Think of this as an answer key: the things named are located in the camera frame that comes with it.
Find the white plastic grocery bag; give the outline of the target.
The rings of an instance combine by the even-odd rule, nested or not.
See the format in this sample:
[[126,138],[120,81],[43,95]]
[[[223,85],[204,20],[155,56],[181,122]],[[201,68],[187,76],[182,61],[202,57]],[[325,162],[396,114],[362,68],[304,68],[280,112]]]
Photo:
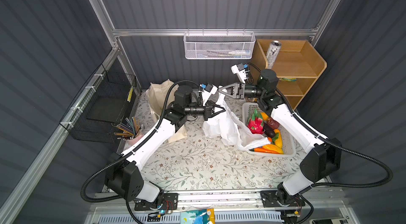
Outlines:
[[203,123],[205,136],[220,137],[223,144],[235,146],[240,151],[259,148],[269,144],[269,140],[261,134],[252,134],[249,128],[231,111],[224,100],[225,95],[220,94],[216,104],[225,108],[226,112]]

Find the cream canvas tote bag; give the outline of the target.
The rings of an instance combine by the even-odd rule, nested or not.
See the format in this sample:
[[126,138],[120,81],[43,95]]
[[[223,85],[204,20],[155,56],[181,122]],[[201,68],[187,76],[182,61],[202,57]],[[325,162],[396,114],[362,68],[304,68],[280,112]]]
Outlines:
[[[151,83],[149,89],[146,91],[149,108],[154,122],[157,122],[163,111],[168,90],[173,85],[171,80],[166,80],[161,84]],[[168,143],[173,143],[188,137],[185,125],[182,126],[173,136],[168,138]]]

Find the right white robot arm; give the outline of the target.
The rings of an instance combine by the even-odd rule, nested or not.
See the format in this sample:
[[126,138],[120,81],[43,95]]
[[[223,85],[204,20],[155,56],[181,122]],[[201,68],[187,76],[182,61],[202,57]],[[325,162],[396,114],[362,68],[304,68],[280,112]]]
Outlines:
[[[256,84],[252,85],[245,82],[246,69],[246,64],[240,63],[232,66],[231,71],[237,75],[240,82],[219,88],[218,91],[234,99],[257,99],[259,108],[279,122],[307,154],[300,163],[299,171],[278,185],[276,198],[280,205],[291,204],[296,197],[315,187],[374,188],[383,186],[392,180],[393,172],[386,164],[373,157],[342,147],[338,139],[328,139],[294,112],[283,93],[277,88],[279,79],[273,70],[263,69]],[[364,184],[322,182],[323,178],[339,170],[342,152],[377,164],[386,171],[386,177],[377,182]]]

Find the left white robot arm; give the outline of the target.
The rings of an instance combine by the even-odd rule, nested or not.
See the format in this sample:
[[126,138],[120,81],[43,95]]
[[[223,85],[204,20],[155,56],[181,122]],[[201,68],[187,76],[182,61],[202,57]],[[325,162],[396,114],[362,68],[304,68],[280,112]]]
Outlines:
[[[192,102],[193,81],[181,80],[169,88],[163,110],[157,123],[137,143],[122,152],[114,154],[113,161],[91,175],[82,185],[81,198],[86,202],[101,203],[116,199],[126,202],[143,200],[157,208],[163,202],[164,190],[152,182],[144,181],[141,170],[155,151],[179,129],[184,126],[188,116],[202,116],[209,120],[225,112],[225,109],[209,97],[218,88],[209,83],[198,85],[196,102]],[[105,198],[92,198],[87,195],[88,185],[101,173],[105,172],[105,182],[116,195]]]

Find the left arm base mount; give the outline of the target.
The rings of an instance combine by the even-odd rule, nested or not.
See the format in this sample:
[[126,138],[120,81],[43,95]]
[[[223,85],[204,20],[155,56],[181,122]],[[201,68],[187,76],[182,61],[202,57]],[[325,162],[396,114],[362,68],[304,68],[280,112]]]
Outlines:
[[179,202],[178,193],[161,193],[155,201],[141,200],[135,204],[135,211],[176,210]]

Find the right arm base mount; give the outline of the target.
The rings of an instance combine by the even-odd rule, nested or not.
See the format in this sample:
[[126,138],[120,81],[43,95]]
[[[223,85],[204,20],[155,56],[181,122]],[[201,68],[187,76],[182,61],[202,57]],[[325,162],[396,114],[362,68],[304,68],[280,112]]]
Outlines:
[[303,207],[306,203],[298,195],[289,195],[283,190],[260,191],[263,207]]

